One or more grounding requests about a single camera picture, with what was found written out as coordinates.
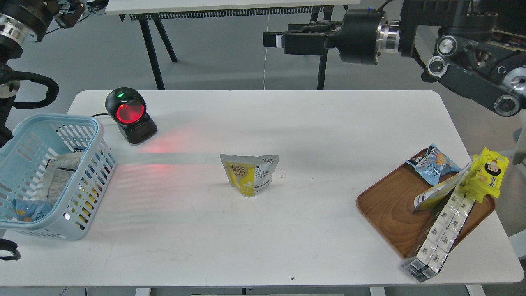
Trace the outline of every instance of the red scanner light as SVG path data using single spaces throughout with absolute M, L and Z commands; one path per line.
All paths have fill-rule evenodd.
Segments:
M 137 122 L 144 115 L 144 105 L 139 101 L 130 101 L 117 108 L 117 119 L 124 124 Z

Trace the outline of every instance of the desk in background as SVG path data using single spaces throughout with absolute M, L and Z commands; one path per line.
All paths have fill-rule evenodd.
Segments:
M 139 21 L 157 89 L 164 90 L 163 77 L 157 61 L 148 20 L 154 21 L 168 55 L 171 61 L 175 63 L 177 56 L 161 22 L 162 19 L 311 13 L 310 20 L 316 21 L 320 12 L 324 12 L 324 19 L 330 19 L 334 4 L 343 4 L 347 10 L 349 4 L 358 3 L 360 0 L 110 0 L 105 12 L 109 15 L 118 14 L 122 20 L 126 14 L 129 14 L 132 20 Z M 324 86 L 326 63 L 327 55 L 320 57 L 319 90 L 322 90 Z
M 68 113 L 105 113 L 108 93 L 82 92 Z M 159 127 L 145 143 L 128 144 L 112 119 L 98 117 L 118 166 L 88 233 L 64 242 L 7 231 L 22 259 L 2 263 L 0 286 L 419 284 L 356 198 L 430 143 L 469 162 L 437 93 L 141 93 Z M 243 197 L 220 153 L 279 154 L 272 185 Z M 522 278 L 493 212 L 425 284 Z

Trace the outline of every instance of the blue snack bag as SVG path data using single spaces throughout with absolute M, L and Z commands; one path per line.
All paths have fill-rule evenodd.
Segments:
M 47 201 L 14 199 L 11 204 L 19 221 L 32 222 L 45 217 L 53 207 Z
M 406 161 L 432 186 L 437 185 L 440 177 L 449 172 L 460 172 L 462 169 L 449 157 L 440 152 L 435 144 L 431 144 L 422 157 Z

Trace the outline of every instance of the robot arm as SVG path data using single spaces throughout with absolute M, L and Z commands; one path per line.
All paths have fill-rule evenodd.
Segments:
M 390 22 L 384 11 L 350 9 L 342 21 L 289 24 L 286 32 L 264 32 L 264 46 L 320 56 L 337 48 L 343 62 L 368 65 L 376 65 L 382 52 L 399 52 L 422 66 L 424 81 L 437 81 L 501 116 L 515 115 L 526 108 L 526 38 L 495 32 L 497 14 L 480 12 L 474 4 L 404 0 L 400 21 Z M 414 46 L 418 26 L 441 27 L 434 56 L 426 63 Z
M 29 72 L 13 71 L 7 66 L 10 58 L 20 58 L 24 40 L 40 42 L 53 19 L 60 27 L 73 27 L 84 12 L 80 0 L 68 0 L 69 9 L 59 13 L 57 0 L 2 0 L 0 1 L 0 147 L 13 136 L 5 127 L 11 108 L 41 108 L 57 97 L 58 85 L 51 78 Z M 21 80 L 29 80 L 48 87 L 43 100 L 15 102 Z

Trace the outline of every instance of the stacked snack boxes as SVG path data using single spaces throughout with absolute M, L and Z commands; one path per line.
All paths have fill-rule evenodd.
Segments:
M 474 200 L 454 190 L 434 210 L 402 269 L 419 282 L 437 275 L 464 226 Z

